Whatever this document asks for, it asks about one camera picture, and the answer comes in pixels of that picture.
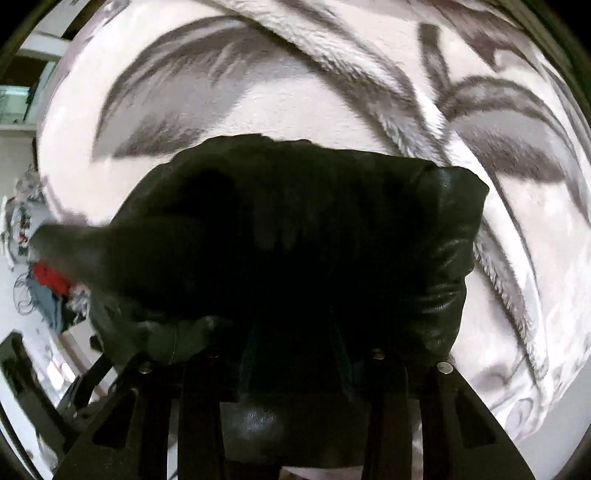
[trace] patterned blanket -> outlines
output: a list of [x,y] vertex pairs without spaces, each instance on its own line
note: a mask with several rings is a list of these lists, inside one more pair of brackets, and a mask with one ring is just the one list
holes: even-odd
[[218,135],[469,168],[491,192],[455,364],[517,440],[591,353],[591,132],[492,1],[109,0],[46,99],[47,197],[90,223]]

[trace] white wall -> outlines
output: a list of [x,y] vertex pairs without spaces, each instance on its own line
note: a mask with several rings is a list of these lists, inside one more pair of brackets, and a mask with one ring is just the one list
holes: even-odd
[[[30,137],[19,132],[0,131],[0,197],[12,193],[14,178],[21,175],[32,162]],[[48,330],[42,324],[41,316],[33,312],[23,317],[14,307],[12,287],[17,276],[18,273],[8,270],[5,259],[0,258],[0,341],[13,330],[19,330],[23,333],[27,346],[43,349],[47,344]],[[46,479],[50,479],[51,472],[41,460],[33,426],[18,406],[1,374],[0,400],[22,444],[33,453],[33,462],[37,469]]]

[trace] silver screw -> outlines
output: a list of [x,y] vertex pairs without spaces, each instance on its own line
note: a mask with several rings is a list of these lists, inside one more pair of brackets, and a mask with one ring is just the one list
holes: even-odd
[[443,374],[443,375],[449,375],[450,373],[453,372],[453,367],[451,364],[448,364],[447,362],[439,362],[437,364],[437,369]]
[[384,358],[386,358],[386,354],[381,348],[374,348],[373,350],[371,350],[371,352],[374,356],[374,359],[376,360],[383,360]]
[[149,374],[152,371],[152,364],[150,362],[141,362],[138,371],[143,375]]

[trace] red object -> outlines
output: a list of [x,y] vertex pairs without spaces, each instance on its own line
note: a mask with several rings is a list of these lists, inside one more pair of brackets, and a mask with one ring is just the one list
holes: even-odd
[[64,278],[57,270],[53,270],[42,262],[33,265],[31,269],[33,277],[41,285],[49,287],[57,295],[68,297],[70,295],[70,287],[72,282]]

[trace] fuzzy blanket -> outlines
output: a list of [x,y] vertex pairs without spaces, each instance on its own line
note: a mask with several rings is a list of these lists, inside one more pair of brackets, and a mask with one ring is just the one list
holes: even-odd
[[515,440],[591,352],[591,132],[485,0],[109,0],[46,93],[55,212],[110,221],[156,164],[260,132],[469,168],[491,189],[454,362]]

